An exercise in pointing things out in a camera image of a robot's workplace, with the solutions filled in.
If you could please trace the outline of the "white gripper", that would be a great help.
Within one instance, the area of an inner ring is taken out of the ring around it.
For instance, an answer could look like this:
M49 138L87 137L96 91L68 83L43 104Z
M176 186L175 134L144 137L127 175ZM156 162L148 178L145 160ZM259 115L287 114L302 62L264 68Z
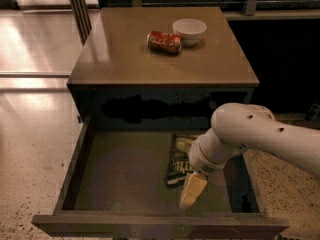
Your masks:
M188 158L195 173L188 173L185 178L183 191L179 199L179 206L183 209L190 208L203 192L208 182L205 176L210 176L225 167L224 163L215 164L205 157L199 139L192 143Z

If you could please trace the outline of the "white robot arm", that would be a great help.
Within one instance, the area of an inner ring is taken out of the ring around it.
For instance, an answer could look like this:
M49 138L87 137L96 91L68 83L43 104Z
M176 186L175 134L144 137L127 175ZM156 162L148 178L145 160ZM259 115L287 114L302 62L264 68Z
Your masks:
M179 206L188 209L207 185L210 175L249 149L270 153L299 169L320 176L320 131L277 121L264 106L226 103L212 114L209 130L189 151L187 174Z

